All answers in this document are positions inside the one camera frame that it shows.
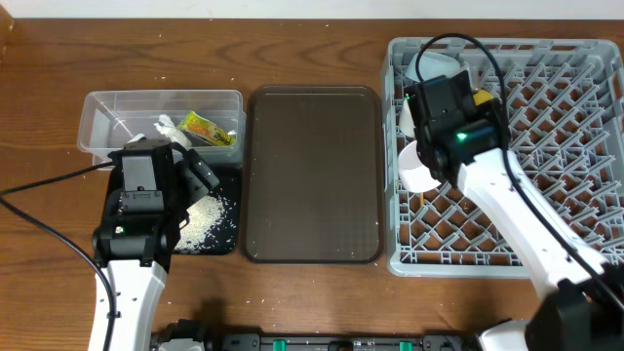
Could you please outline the white tissue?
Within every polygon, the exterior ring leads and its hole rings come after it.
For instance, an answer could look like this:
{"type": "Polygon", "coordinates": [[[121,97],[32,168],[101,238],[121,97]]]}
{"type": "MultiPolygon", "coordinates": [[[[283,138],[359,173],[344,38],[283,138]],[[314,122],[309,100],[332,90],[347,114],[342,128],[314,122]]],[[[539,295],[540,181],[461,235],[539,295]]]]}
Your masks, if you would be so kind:
{"type": "Polygon", "coordinates": [[[157,132],[162,136],[168,138],[172,142],[177,142],[182,145],[185,149],[189,149],[192,147],[192,142],[190,139],[184,134],[183,131],[179,130],[174,124],[171,117],[167,114],[161,114],[158,116],[158,121],[154,124],[157,132]]]}

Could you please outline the white rice pile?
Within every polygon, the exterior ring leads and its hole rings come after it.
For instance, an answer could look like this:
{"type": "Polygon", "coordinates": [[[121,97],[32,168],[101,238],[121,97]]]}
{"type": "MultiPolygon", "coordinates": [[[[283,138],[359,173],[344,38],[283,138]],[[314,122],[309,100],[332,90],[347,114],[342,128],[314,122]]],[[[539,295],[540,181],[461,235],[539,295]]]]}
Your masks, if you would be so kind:
{"type": "Polygon", "coordinates": [[[188,209],[190,221],[180,229],[176,254],[229,254],[238,236],[236,203],[221,195],[207,195],[188,209]]]}

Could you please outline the green orange snack wrapper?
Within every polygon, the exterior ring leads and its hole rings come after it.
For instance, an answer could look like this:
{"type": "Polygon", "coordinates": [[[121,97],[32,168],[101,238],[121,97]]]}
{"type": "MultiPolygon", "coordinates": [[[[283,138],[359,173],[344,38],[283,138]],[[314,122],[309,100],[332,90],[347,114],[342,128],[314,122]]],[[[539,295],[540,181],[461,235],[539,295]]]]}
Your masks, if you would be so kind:
{"type": "Polygon", "coordinates": [[[188,132],[211,146],[230,146],[236,141],[233,132],[227,132],[216,123],[195,111],[189,111],[176,128],[188,132]]]}

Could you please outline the white paper cup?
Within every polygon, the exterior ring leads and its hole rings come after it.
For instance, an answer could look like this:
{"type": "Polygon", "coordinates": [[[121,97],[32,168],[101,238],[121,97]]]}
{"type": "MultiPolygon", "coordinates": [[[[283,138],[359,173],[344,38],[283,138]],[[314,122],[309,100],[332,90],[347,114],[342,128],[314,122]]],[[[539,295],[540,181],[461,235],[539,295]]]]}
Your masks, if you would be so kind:
{"type": "Polygon", "coordinates": [[[398,127],[404,136],[415,138],[415,124],[410,111],[410,99],[408,97],[405,97],[403,100],[398,127]]]}

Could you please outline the pink bowl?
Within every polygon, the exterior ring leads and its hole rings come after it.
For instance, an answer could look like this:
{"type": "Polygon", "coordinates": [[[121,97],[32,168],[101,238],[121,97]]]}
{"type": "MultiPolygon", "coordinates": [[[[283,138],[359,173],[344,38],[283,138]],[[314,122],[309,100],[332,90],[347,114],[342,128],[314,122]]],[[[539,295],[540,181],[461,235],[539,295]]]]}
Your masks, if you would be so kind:
{"type": "Polygon", "coordinates": [[[437,188],[441,183],[432,178],[429,169],[417,154],[417,141],[406,145],[398,155],[398,176],[403,187],[412,193],[424,193],[437,188]]]}

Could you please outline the yellow plate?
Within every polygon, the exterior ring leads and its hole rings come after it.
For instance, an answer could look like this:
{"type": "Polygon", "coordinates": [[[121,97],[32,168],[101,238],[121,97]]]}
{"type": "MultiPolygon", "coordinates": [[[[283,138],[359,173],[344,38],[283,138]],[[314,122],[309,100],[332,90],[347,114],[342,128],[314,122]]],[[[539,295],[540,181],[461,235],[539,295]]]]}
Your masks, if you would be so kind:
{"type": "Polygon", "coordinates": [[[493,99],[493,95],[485,90],[478,90],[477,92],[473,94],[473,100],[476,106],[481,105],[492,99],[493,99]]]}

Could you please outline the light blue bowl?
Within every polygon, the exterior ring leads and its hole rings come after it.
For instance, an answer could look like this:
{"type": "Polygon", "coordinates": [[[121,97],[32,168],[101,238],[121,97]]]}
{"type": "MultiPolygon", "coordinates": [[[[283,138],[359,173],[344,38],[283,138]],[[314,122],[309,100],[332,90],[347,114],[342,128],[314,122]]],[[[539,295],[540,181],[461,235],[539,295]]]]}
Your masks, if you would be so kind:
{"type": "Polygon", "coordinates": [[[455,58],[438,53],[426,52],[422,55],[419,65],[416,65],[416,61],[417,56],[414,56],[405,72],[405,76],[416,83],[420,82],[416,68],[419,69],[420,75],[424,80],[439,76],[452,78],[462,71],[470,71],[468,62],[460,62],[455,58]]]}

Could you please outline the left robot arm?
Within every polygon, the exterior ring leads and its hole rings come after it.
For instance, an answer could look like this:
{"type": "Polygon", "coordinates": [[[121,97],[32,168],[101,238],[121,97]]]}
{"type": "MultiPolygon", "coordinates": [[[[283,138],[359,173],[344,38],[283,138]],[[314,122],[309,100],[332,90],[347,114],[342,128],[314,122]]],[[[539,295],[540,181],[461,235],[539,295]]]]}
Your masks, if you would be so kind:
{"type": "Polygon", "coordinates": [[[146,350],[188,210],[219,184],[193,149],[145,137],[108,155],[112,163],[93,233],[97,301],[92,350],[146,350]]]}

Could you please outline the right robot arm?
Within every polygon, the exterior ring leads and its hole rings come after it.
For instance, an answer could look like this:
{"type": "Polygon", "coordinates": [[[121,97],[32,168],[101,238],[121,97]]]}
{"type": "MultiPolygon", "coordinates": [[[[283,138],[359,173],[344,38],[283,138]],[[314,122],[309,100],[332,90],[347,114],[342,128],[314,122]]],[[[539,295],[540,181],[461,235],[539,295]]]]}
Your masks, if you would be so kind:
{"type": "Polygon", "coordinates": [[[527,268],[540,300],[527,322],[479,336],[484,350],[620,350],[623,270],[584,243],[527,178],[508,147],[499,99],[412,101],[414,156],[430,177],[477,205],[527,268]]]}

